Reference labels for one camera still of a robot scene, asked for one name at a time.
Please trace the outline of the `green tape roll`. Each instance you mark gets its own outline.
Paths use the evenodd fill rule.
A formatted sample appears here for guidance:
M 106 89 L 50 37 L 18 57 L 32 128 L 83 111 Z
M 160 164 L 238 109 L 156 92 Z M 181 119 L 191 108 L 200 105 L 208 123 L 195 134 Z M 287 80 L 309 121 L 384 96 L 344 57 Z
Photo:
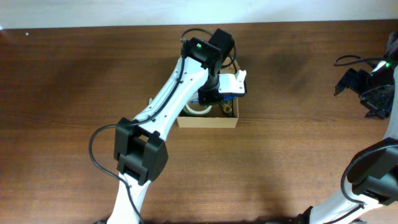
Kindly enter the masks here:
M 186 105 L 184 106 L 183 110 L 184 110 L 184 112 L 185 112 L 186 114 L 190 114 L 190 112 L 186 109 Z

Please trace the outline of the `white masking tape roll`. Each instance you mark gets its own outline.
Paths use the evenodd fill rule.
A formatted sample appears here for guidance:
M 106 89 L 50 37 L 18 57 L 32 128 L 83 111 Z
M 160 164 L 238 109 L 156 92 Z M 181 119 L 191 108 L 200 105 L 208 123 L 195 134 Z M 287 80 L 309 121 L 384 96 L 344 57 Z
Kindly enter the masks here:
M 186 109 L 190 112 L 190 116 L 205 116 L 211 111 L 212 106 L 187 103 Z

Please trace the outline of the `blue gel pen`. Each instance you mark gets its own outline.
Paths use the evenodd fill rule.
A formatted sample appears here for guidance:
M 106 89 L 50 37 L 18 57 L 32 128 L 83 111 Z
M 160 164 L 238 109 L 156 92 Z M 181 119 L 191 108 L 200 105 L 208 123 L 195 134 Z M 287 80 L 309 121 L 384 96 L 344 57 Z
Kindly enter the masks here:
M 224 97 L 222 97 L 222 98 L 220 98 L 220 99 L 217 99 L 217 100 L 215 100 L 215 101 L 207 102 L 206 105 L 219 104 L 219 103 L 221 103 L 222 101 L 228 101 L 228 100 L 234 100 L 234 99 L 235 99 L 235 96 L 224 96 Z M 190 98 L 188 102 L 191 103 L 191 104 L 199 104 L 199 103 L 200 103 L 198 97 L 196 97 L 196 98 Z

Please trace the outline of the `cardboard box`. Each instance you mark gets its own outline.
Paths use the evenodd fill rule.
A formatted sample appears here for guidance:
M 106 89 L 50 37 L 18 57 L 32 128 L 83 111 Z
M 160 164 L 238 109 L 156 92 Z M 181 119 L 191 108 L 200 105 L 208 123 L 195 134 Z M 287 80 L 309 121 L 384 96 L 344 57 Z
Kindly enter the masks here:
M 232 68 L 222 69 L 220 74 L 231 73 L 235 74 Z M 190 98 L 198 97 L 198 89 L 201 87 L 208 88 L 205 83 L 211 78 L 210 72 L 201 67 L 201 64 L 191 58 L 187 58 L 185 62 L 185 71 L 182 76 L 184 96 L 187 96 L 186 104 L 189 103 Z M 221 103 L 214 105 L 201 105 L 212 106 L 211 111 L 205 116 L 190 116 L 188 114 L 179 115 L 177 117 L 177 124 L 180 128 L 235 128 L 239 118 L 238 98 L 235 96 L 233 102 L 233 117 L 227 117 L 223 113 Z

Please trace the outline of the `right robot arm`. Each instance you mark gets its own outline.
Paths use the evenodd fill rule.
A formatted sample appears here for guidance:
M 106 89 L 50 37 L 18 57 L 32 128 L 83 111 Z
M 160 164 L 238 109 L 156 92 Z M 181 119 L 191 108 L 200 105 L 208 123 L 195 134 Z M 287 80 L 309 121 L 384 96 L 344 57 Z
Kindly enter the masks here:
M 291 222 L 361 223 L 360 216 L 397 201 L 397 32 L 389 34 L 381 58 L 356 57 L 372 72 L 349 69 L 335 86 L 335 94 L 350 89 L 368 109 L 366 117 L 388 119 L 382 141 L 359 151 L 340 180 L 340 189 L 323 203 L 308 207 Z

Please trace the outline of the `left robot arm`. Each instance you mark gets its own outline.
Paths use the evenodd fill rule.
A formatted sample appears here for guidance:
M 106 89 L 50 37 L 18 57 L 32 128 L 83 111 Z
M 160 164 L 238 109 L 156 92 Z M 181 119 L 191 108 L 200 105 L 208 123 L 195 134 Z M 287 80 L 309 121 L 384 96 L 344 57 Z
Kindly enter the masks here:
M 247 93 L 246 72 L 221 73 L 236 60 L 232 35 L 217 29 L 209 40 L 182 37 L 181 56 L 170 78 L 155 98 L 134 119 L 121 118 L 114 125 L 98 128 L 88 143 L 93 155 L 93 141 L 102 131 L 113 128 L 114 159 L 118 174 L 94 165 L 119 182 L 113 212 L 103 223 L 143 223 L 140 213 L 149 184 L 163 171 L 169 155 L 165 142 L 180 112 L 196 95 L 202 106 L 212 106 Z

